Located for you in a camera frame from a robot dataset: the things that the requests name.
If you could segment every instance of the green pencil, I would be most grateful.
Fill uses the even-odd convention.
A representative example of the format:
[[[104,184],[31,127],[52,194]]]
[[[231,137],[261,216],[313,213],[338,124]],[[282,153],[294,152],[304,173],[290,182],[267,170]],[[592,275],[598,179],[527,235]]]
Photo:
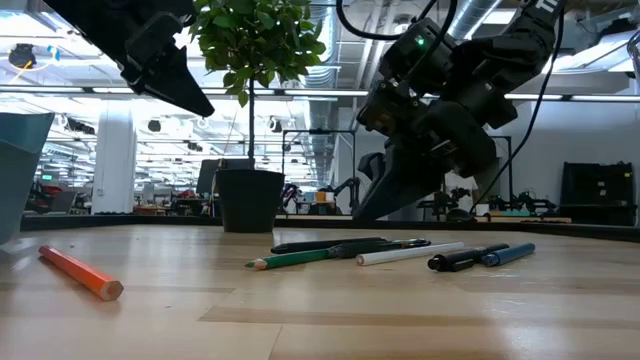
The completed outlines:
[[[256,270],[267,270],[283,266],[304,264],[312,261],[329,259],[328,249],[303,251],[285,255],[270,256],[248,262],[245,267]]]

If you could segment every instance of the black plant pot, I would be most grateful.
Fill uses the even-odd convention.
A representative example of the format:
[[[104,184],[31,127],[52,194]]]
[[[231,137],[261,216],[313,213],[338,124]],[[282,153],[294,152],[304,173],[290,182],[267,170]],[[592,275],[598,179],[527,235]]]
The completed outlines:
[[[219,170],[222,224],[226,232],[273,231],[284,175],[262,170]]]

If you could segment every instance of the tree trunk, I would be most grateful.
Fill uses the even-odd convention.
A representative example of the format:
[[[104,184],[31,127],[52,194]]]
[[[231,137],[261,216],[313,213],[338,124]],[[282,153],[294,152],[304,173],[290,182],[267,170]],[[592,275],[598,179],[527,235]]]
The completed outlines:
[[[254,156],[254,140],[255,140],[255,105],[256,96],[254,91],[255,77],[249,79],[249,163],[250,167],[255,169]]]

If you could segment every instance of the white marker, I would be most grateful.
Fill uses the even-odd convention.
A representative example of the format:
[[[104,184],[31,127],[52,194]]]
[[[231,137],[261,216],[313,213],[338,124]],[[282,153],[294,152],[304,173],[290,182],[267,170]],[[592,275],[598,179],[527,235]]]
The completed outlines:
[[[385,262],[398,261],[416,258],[420,256],[433,255],[436,253],[441,253],[445,251],[462,249],[464,247],[464,243],[453,243],[453,244],[442,244],[442,245],[431,245],[420,248],[413,249],[403,249],[403,250],[393,250],[393,251],[383,251],[378,253],[371,254],[362,254],[356,257],[356,264],[360,266],[381,264]]]

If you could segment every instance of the blue marker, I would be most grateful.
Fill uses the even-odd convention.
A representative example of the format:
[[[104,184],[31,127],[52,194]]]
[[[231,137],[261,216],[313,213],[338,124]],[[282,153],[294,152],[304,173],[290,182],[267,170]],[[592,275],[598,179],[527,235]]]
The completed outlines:
[[[532,243],[516,246],[508,249],[494,251],[482,257],[482,263],[486,266],[500,266],[508,264],[513,260],[533,254],[536,246]]]

